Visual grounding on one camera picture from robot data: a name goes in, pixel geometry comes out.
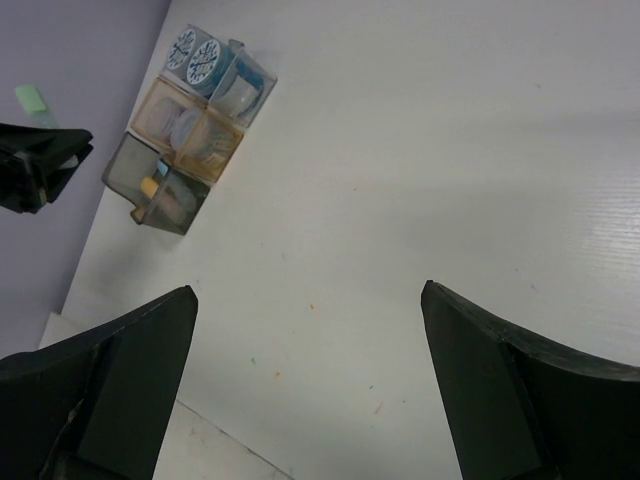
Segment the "clear plastic box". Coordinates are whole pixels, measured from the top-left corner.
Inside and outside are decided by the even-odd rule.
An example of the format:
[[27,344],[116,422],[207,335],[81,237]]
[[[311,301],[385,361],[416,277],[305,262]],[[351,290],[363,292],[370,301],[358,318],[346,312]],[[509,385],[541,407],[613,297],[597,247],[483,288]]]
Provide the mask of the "clear plastic box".
[[222,174],[243,133],[225,116],[158,77],[131,123],[141,138],[175,153],[175,165],[204,182]]
[[277,82],[242,42],[213,37],[193,25],[170,47],[161,76],[242,128],[251,125]]
[[184,235],[209,193],[204,183],[172,167],[173,154],[125,133],[102,181],[135,206],[136,223]]

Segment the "green eraser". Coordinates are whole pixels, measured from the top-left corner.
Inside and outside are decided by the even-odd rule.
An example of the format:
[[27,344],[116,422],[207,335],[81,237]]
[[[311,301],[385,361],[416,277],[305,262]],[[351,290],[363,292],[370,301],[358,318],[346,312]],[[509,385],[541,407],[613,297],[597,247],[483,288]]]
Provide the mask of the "green eraser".
[[32,113],[46,112],[47,104],[35,85],[21,85],[16,87],[16,97],[24,111],[29,115]]

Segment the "light green object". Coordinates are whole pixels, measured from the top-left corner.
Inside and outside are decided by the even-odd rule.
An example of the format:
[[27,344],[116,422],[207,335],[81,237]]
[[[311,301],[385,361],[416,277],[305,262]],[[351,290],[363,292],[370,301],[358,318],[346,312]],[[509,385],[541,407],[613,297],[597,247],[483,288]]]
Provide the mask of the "light green object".
[[20,105],[22,105],[22,108],[24,108],[24,111],[29,115],[49,110],[44,98],[42,98],[40,90],[38,90],[38,87],[35,85],[16,87],[16,97],[18,97],[18,101]]

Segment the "table surface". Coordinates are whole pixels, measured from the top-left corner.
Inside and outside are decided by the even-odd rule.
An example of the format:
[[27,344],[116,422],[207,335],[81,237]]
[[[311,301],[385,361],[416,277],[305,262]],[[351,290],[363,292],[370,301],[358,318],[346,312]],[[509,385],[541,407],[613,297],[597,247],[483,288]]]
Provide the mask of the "table surface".
[[66,317],[192,285],[179,399],[304,480],[460,478],[427,279],[640,365],[640,4],[174,0],[141,92],[190,22],[279,83],[186,237],[105,192]]

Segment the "purple wall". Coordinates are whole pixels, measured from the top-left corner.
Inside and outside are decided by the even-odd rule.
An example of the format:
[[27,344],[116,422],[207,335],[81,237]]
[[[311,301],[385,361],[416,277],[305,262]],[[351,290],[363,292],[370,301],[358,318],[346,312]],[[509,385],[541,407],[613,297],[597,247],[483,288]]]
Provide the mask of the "purple wall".
[[0,122],[28,125],[14,95],[38,85],[61,127],[94,135],[93,153],[37,215],[0,208],[0,358],[37,348],[59,311],[170,0],[21,0],[0,16]]

